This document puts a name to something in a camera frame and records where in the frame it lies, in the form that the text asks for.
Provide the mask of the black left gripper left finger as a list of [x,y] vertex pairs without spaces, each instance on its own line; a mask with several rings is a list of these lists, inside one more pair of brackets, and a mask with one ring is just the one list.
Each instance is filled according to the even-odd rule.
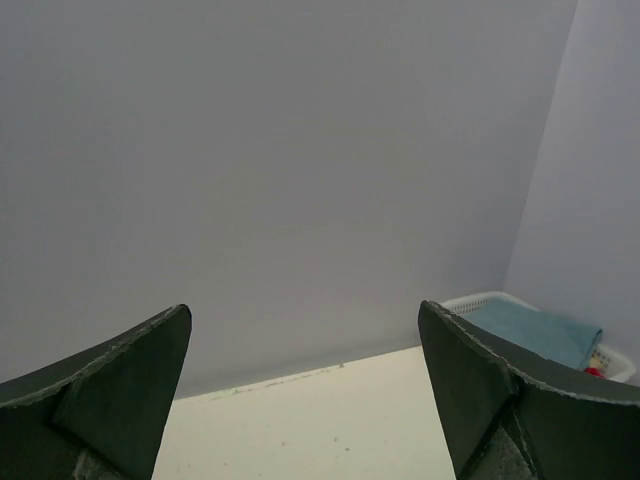
[[151,478],[190,336],[179,304],[2,383],[2,478]]

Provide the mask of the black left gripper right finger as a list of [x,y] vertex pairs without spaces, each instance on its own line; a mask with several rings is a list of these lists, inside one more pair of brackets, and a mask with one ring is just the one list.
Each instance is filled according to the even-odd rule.
[[638,387],[546,360],[433,301],[418,327],[456,478],[638,478]]

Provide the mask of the blue t shirt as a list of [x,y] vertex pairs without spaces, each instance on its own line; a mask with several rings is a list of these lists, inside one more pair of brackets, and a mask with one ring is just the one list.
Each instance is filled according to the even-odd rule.
[[463,317],[487,332],[574,370],[585,370],[600,344],[601,327],[491,299]]

